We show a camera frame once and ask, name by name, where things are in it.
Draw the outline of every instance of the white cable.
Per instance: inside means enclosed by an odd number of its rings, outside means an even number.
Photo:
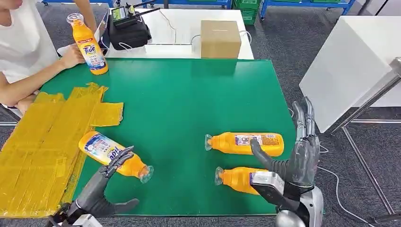
[[[249,33],[248,31],[246,31],[246,30],[243,30],[243,31],[239,31],[240,33],[241,32],[246,32],[248,35],[249,35],[249,44],[251,44],[252,43],[252,35],[251,35],[251,33]]]
[[[195,37],[198,37],[198,36],[200,36],[200,35],[196,35],[196,36],[192,37],[192,39],[191,39],[191,45],[192,45],[193,39],[194,39]]]
[[[326,154],[326,153],[329,152],[329,149],[327,149],[327,148],[325,148],[325,147],[322,146],[322,142],[320,142],[320,147],[323,148],[323,149],[325,149],[325,151],[320,151],[319,153],[321,153],[321,154]]]
[[[294,111],[291,110],[290,108],[288,108],[288,110],[291,112],[291,117],[293,117],[294,116]]]
[[[370,227],[375,227],[375,226],[371,225],[369,222],[367,222],[367,221],[365,221],[364,219],[360,218],[359,216],[357,216],[357,215],[351,213],[350,211],[348,211],[347,209],[345,209],[345,208],[342,206],[342,204],[341,204],[341,202],[340,202],[340,198],[339,198],[339,196],[338,196],[338,186],[339,186],[339,183],[340,183],[339,177],[338,177],[335,173],[333,173],[332,171],[330,171],[330,170],[327,170],[327,169],[322,168],[322,167],[319,167],[319,166],[318,166],[318,168],[321,169],[321,170],[324,170],[324,171],[326,171],[326,172],[328,172],[328,173],[331,173],[331,174],[333,174],[334,176],[336,176],[336,178],[337,178],[337,183],[336,183],[336,196],[337,196],[337,201],[338,201],[340,207],[341,207],[345,212],[347,212],[348,214],[350,214],[350,215],[352,215],[352,216],[358,218],[359,220],[365,222],[365,223],[368,224]]]
[[[100,42],[102,42],[103,46],[105,46],[105,48],[106,48],[107,50],[110,50],[110,48],[108,48],[108,47],[103,43],[103,36],[100,37]],[[129,50],[128,48],[126,48],[125,46],[128,46],[129,48],[133,49],[130,45],[125,44],[125,43],[123,43],[123,42],[119,42],[118,45],[120,45],[122,48],[124,48],[124,49],[126,50],[125,53],[128,53],[128,52],[130,51],[130,50]]]
[[[105,46],[105,48],[106,48],[106,50],[110,50],[104,43],[103,43],[103,36],[102,37],[100,37],[100,41],[102,42],[102,44],[103,44],[103,46]]]
[[[128,53],[130,50],[127,49],[127,48],[126,48],[125,46],[123,46],[123,45],[128,46],[129,48],[131,48],[131,50],[133,49],[130,45],[125,44],[125,43],[123,43],[123,42],[119,42],[118,45],[120,45],[120,47],[122,47],[122,48],[124,48],[125,50],[127,50],[126,53]]]
[[[164,15],[164,13],[163,13],[161,10],[159,10],[159,12],[160,12],[160,13],[164,16],[164,18],[167,20],[168,25],[170,26],[170,28],[171,28],[172,30],[174,30],[174,44],[176,44],[176,43],[177,43],[177,29],[175,29],[175,28],[173,28],[173,26],[171,26],[170,20]]]

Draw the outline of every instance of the white table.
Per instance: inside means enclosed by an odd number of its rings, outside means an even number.
[[[394,78],[389,64],[401,56],[400,24],[401,17],[340,17],[299,84],[320,132]],[[401,106],[400,97],[398,84],[372,106]]]
[[[135,9],[138,12],[148,9]],[[143,15],[145,23],[150,29],[152,39],[144,47],[134,48],[129,51],[117,51],[112,46],[107,52],[108,58],[201,58],[200,37],[191,39],[201,33],[202,20],[231,20],[236,21],[239,31],[245,30],[239,10],[218,9],[161,9],[170,20],[171,26],[177,30],[175,40],[174,30],[159,11]],[[241,49],[239,59],[253,59],[251,45],[246,32],[241,32]]]

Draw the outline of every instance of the person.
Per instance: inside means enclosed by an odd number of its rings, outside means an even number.
[[[74,2],[95,32],[89,0]],[[18,109],[20,117],[44,83],[85,62],[76,45],[59,58],[35,4],[35,0],[0,0],[0,103]]]

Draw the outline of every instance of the white wall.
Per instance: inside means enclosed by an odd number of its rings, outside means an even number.
[[[365,3],[365,0],[357,0],[361,5]],[[383,5],[385,0],[372,0],[367,6],[366,10],[374,15],[380,7]],[[386,6],[380,12],[381,16],[401,16],[401,0],[389,0]]]

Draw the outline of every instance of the bottle cap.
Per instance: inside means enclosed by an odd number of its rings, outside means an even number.
[[[205,150],[212,149],[212,136],[209,134],[205,135]]]
[[[72,26],[79,26],[84,24],[84,16],[79,13],[71,13],[67,16],[67,22]]]
[[[216,173],[214,176],[214,184],[215,185],[220,185],[223,183],[223,173],[224,173],[223,168],[221,168],[221,167],[216,168]]]
[[[153,176],[153,171],[155,169],[153,166],[144,166],[138,173],[138,178],[142,183],[148,182],[152,176]]]

